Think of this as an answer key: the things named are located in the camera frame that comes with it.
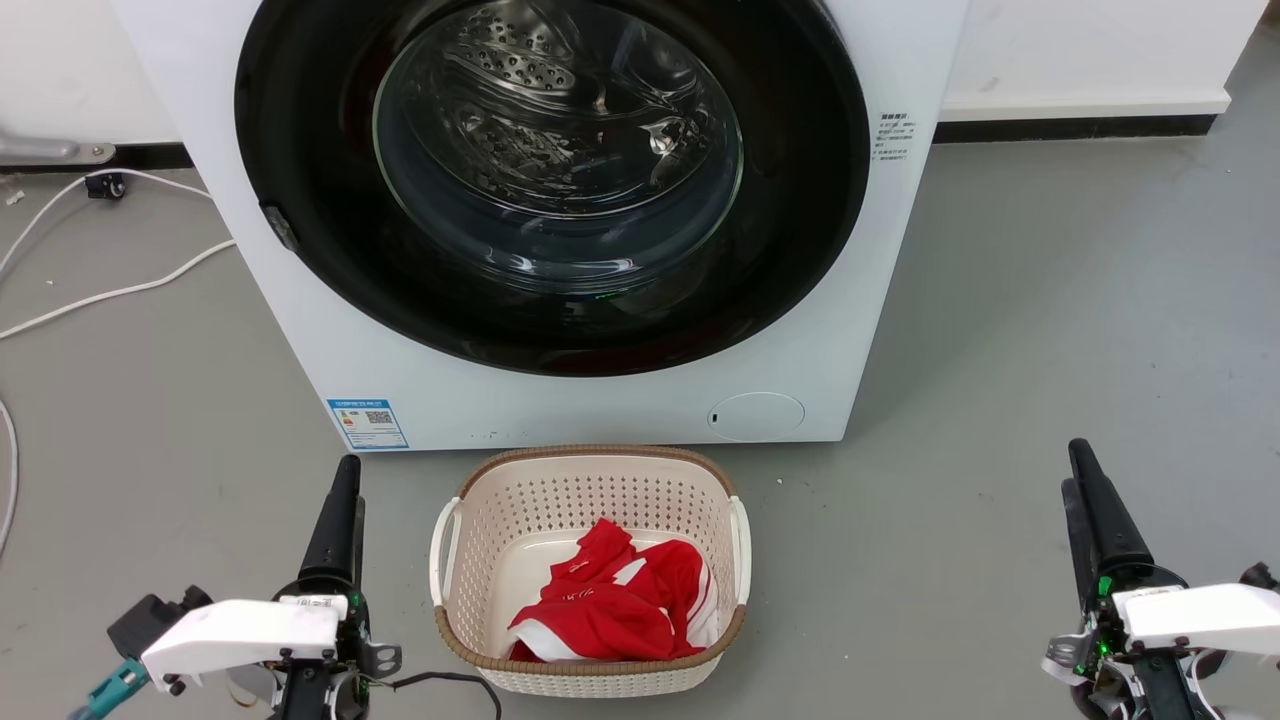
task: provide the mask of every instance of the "black baseboard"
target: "black baseboard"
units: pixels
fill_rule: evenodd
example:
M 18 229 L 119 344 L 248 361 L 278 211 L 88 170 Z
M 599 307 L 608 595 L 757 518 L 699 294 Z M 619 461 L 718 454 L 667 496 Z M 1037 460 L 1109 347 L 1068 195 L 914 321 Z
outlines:
M 1051 118 L 1044 120 L 974 120 L 938 123 L 934 145 L 956 142 L 1021 142 L 1028 140 L 1091 140 L 1101 137 L 1194 137 L 1208 135 L 1217 115 L 1149 115 L 1126 118 Z
M 152 142 L 146 145 L 116 145 L 115 156 L 101 165 L 4 165 L 0 173 L 37 176 L 49 173 L 92 173 L 102 168 L 129 168 L 131 170 L 177 170 L 195 167 L 187 147 L 180 142 Z
M 1032 140 L 1089 140 L 1100 137 L 1194 137 L 1208 135 L 1217 115 L 1152 115 L 1128 118 L 1051 118 L 1044 120 L 974 120 L 938 123 L 934 145 L 959 142 L 1021 142 Z M 0 173 L 90 173 L 105 167 L 134 170 L 174 170 L 193 167 L 180 142 L 118 145 L 115 158 L 102 165 L 0 165 Z

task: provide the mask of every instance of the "red clothing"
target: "red clothing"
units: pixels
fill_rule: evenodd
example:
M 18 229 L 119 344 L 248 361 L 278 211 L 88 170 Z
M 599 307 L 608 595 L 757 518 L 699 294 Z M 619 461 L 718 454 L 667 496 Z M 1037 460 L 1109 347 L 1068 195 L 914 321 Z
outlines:
M 516 615 L 512 660 L 675 660 L 714 638 L 714 582 L 698 550 L 668 541 L 636 551 L 631 536 L 600 519 L 572 560 L 552 565 L 541 602 Z

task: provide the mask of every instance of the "white plastic basket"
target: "white plastic basket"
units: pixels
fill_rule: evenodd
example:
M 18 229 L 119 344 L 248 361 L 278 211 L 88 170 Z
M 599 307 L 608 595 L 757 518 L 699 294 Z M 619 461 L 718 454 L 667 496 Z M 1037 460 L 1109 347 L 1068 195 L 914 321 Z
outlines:
M 678 538 L 703 553 L 718 592 L 719 641 L 669 662 L 539 664 L 500 657 L 507 624 L 573 556 L 599 518 L 637 544 Z M 751 588 L 751 532 L 732 483 L 685 450 L 571 446 L 489 459 L 440 512 L 430 592 L 440 635 L 493 684 L 553 697 L 640 697 L 692 688 L 733 642 Z

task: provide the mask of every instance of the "gray floor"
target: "gray floor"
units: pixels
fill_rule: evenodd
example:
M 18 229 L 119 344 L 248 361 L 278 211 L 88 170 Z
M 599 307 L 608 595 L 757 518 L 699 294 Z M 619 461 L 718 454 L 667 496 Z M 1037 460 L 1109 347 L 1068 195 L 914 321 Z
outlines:
M 705 448 L 755 536 L 749 626 L 717 673 L 631 702 L 508 694 L 508 717 L 1075 717 L 1038 669 L 1075 623 L 1057 495 L 1074 436 L 1193 583 L 1280 564 L 1280 41 L 1256 37 L 1229 88 L 1207 138 L 937 149 L 847 439 Z M 0 238 L 63 182 L 0 183 L 27 193 Z M 0 286 L 0 328 L 224 240 L 201 200 L 134 188 L 59 206 Z M 0 565 L 6 717 L 83 702 L 118 662 L 106 625 L 143 593 L 270 596 L 343 450 L 234 252 L 4 341 L 0 392 L 24 477 Z M 375 634 L 410 670 L 462 669 L 422 582 L 430 525 L 480 457 L 366 464 Z M 1213 697 L 1280 716 L 1275 673 L 1238 660 Z M 375 703 L 492 716 L 449 684 Z M 219 680 L 118 716 L 265 712 Z

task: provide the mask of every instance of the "brown basket rim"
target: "brown basket rim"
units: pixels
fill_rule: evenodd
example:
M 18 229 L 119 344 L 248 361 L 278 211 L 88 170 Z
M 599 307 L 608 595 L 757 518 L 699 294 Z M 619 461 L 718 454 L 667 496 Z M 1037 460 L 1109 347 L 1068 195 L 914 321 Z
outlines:
M 485 460 L 471 475 L 462 483 L 458 489 L 458 497 L 466 498 L 467 492 L 471 486 L 476 483 L 485 473 L 493 470 L 499 465 L 507 462 L 513 462 L 517 460 L 530 460 L 539 457 L 557 457 L 566 455 L 630 455 L 636 457 L 662 457 L 669 460 L 684 460 L 686 462 L 692 462 L 709 471 L 721 486 L 724 492 L 732 498 L 737 497 L 737 489 L 733 483 L 730 482 L 728 475 L 712 461 L 705 455 L 694 452 L 691 450 L 682 450 L 678 447 L 659 447 L 659 446 L 644 446 L 644 445 L 564 445 L 553 447 L 530 447 L 524 450 L 511 450 L 494 455 Z M 495 673 L 520 673 L 525 675 L 558 675 L 558 676 L 589 676 L 589 678 L 604 678 L 604 676 L 617 676 L 617 675 L 648 675 L 653 673 L 671 673 L 675 670 L 689 670 L 691 667 L 698 667 L 716 660 L 728 650 L 728 646 L 733 644 L 737 638 L 739 632 L 742 629 L 742 623 L 746 621 L 746 606 L 739 605 L 733 609 L 733 616 L 730 619 L 728 628 L 721 635 L 714 644 L 707 650 L 699 652 L 698 655 L 690 655 L 689 657 L 680 657 L 677 660 L 669 661 L 649 661 L 649 662 L 602 662 L 598 665 L 557 665 L 553 662 L 516 662 L 512 660 L 502 660 L 498 657 L 489 657 L 488 655 L 480 655 L 474 652 L 471 648 L 462 644 L 462 641 L 453 633 L 453 628 L 449 625 L 449 612 L 444 606 L 435 609 L 435 626 L 440 630 L 440 637 L 444 638 L 444 644 L 453 651 L 454 655 L 461 657 L 468 665 L 474 665 L 481 670 L 493 670 Z
M 724 470 L 722 470 L 721 466 L 717 465 L 710 457 L 691 450 L 649 445 L 558 445 L 550 447 L 508 450 L 507 452 L 499 452 L 498 455 L 489 457 L 479 468 L 476 468 L 471 475 L 467 477 L 466 482 L 462 483 L 462 487 L 458 488 L 458 497 L 466 500 L 467 493 L 471 491 L 471 486 L 476 484 L 480 478 L 499 465 L 506 465 L 507 462 L 515 462 L 517 460 L 536 460 L 541 457 L 564 457 L 575 455 L 627 455 L 632 457 L 684 460 L 710 473 L 712 477 L 719 482 L 721 487 L 724 488 L 726 495 L 730 497 L 737 496 L 737 488 L 733 487 L 733 483 L 728 479 Z

